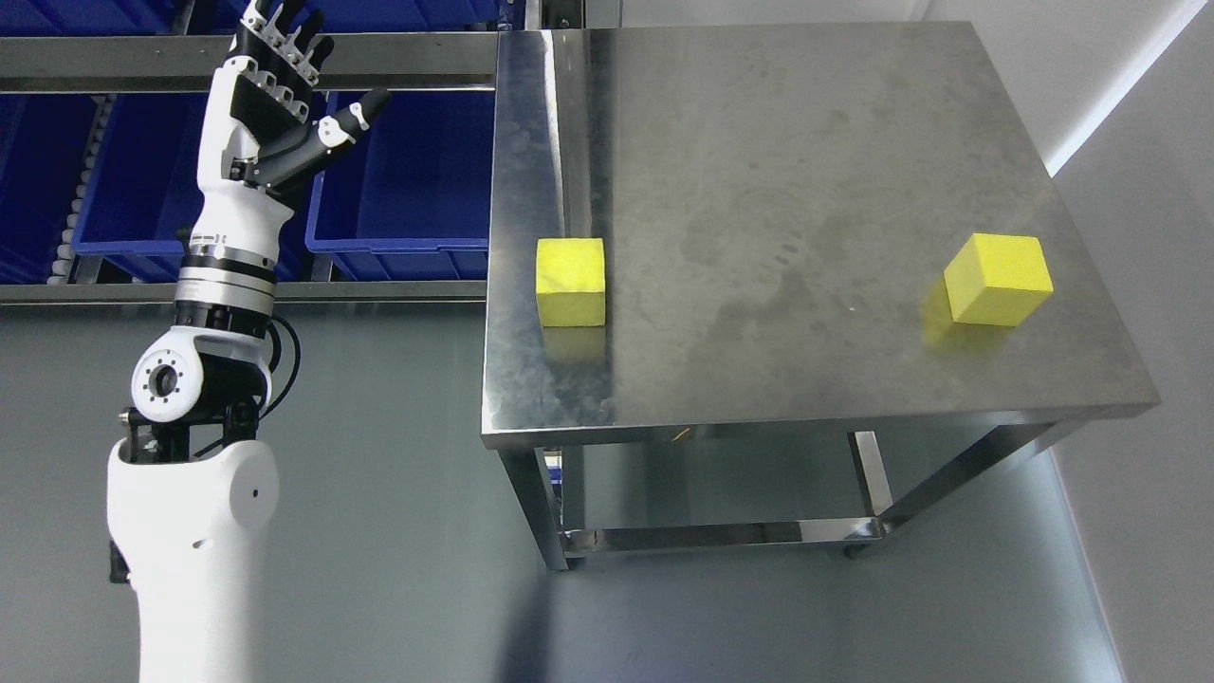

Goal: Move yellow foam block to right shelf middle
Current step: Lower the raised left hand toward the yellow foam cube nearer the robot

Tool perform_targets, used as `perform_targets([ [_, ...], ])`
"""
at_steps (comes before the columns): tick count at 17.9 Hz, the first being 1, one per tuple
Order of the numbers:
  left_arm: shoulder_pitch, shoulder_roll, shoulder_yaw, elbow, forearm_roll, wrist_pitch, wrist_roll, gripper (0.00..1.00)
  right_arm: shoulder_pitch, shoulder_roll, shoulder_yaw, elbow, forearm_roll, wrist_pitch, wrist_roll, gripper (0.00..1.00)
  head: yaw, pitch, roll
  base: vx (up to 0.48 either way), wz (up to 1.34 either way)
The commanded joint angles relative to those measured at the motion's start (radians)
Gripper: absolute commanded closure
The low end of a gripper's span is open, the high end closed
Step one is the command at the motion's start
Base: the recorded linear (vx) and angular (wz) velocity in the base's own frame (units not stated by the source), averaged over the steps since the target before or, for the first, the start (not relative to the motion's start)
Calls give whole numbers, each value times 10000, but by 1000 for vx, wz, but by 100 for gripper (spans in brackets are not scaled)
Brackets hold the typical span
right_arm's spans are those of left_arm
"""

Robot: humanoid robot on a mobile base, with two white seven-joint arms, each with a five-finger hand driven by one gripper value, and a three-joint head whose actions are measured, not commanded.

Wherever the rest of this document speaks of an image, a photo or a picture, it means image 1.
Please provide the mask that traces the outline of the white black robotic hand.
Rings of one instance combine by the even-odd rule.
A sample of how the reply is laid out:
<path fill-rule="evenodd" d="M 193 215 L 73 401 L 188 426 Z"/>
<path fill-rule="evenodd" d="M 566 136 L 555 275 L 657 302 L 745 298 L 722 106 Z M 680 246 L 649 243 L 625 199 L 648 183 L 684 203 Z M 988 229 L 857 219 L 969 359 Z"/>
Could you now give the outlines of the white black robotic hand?
<path fill-rule="evenodd" d="M 276 237 L 314 176 L 364 138 L 391 99 L 376 89 L 333 113 L 313 99 L 335 42 L 304 1 L 251 1 L 212 73 L 195 160 L 194 241 Z"/>

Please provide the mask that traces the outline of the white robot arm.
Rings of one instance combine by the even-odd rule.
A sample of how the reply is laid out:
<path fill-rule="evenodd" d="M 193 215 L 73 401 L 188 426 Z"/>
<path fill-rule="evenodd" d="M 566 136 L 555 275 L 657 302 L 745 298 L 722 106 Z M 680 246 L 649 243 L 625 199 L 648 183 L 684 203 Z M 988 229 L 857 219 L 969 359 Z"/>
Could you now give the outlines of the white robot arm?
<path fill-rule="evenodd" d="M 138 681 L 262 682 L 265 560 L 279 502 L 270 328 L 279 230 L 208 207 L 195 222 L 175 320 L 138 355 L 107 463 L 110 577 L 138 601 Z"/>

